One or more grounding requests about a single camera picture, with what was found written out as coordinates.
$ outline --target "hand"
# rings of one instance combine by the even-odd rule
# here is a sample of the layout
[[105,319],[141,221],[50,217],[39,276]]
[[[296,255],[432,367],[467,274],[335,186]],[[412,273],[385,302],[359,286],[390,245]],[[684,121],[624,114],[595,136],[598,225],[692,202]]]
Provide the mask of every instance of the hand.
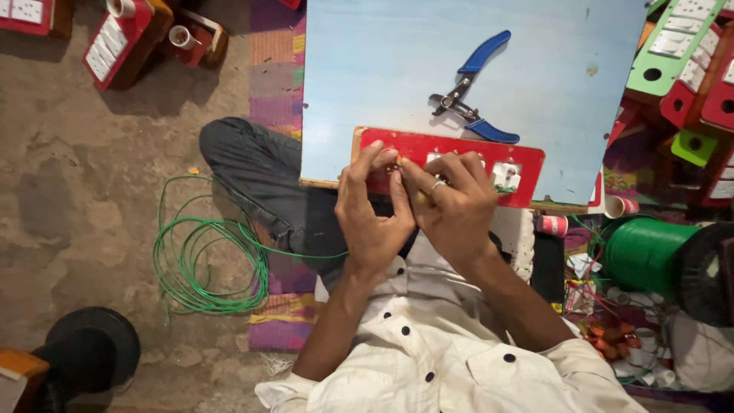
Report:
[[344,274],[357,277],[370,292],[385,277],[385,271],[415,228],[399,171],[394,171],[390,178],[394,216],[376,216],[367,199],[366,179],[370,170],[384,170],[385,165],[397,157],[397,151],[381,152],[381,149],[382,141],[375,141],[362,150],[353,164],[341,171],[334,208],[349,248]]
[[[499,199],[479,155],[446,154],[424,169],[403,158],[403,171],[415,220],[433,248],[465,278],[476,274],[469,270],[473,263],[497,254],[489,230]],[[436,185],[436,174],[450,186]]]

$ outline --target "shirt pocket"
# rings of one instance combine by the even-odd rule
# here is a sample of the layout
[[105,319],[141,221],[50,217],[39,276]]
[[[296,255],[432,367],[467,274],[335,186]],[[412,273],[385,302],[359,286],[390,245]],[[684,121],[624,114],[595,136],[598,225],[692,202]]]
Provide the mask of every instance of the shirt pocket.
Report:
[[507,344],[469,357],[466,367],[479,386],[515,387],[540,381],[564,387],[550,360]]
[[308,397],[308,411],[339,411],[340,406],[354,406],[364,401],[377,406],[381,399],[392,400],[393,376],[361,367],[341,367],[316,385]]

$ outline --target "pliers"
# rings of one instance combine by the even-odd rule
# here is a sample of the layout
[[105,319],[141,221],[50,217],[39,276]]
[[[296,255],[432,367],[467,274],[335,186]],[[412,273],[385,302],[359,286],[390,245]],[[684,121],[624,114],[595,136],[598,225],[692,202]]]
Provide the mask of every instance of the pliers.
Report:
[[509,38],[510,32],[509,30],[505,30],[476,48],[474,53],[469,56],[469,60],[457,71],[457,73],[463,75],[457,86],[445,96],[439,94],[430,96],[431,100],[437,101],[440,104],[435,112],[433,112],[434,116],[440,116],[446,110],[451,110],[469,122],[467,126],[464,126],[465,129],[477,133],[486,140],[498,143],[517,143],[520,140],[520,136],[502,132],[490,125],[489,122],[479,117],[478,109],[472,109],[461,102],[461,98],[469,90],[471,82],[479,70],[482,69],[484,63],[500,46],[507,43]]

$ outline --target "light blue table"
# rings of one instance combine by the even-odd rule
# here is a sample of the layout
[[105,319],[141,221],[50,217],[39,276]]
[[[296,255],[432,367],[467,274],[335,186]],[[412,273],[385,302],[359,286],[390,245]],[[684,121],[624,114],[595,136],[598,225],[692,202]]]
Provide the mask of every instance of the light blue table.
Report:
[[336,181],[357,125],[451,137],[431,115],[474,49],[512,38],[463,101],[546,153],[534,199],[586,204],[645,16],[644,0],[309,0],[301,177]]

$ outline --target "man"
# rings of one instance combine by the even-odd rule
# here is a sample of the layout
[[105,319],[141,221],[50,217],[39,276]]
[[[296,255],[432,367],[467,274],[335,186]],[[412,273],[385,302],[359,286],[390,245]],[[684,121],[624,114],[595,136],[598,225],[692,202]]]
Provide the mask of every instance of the man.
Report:
[[255,388],[272,412],[644,412],[490,242],[498,194],[477,154],[404,160],[388,211],[365,184],[397,156],[382,142],[338,194],[300,187],[300,143],[245,120],[210,123],[200,145],[281,248],[349,249],[315,264],[331,294],[293,372]]

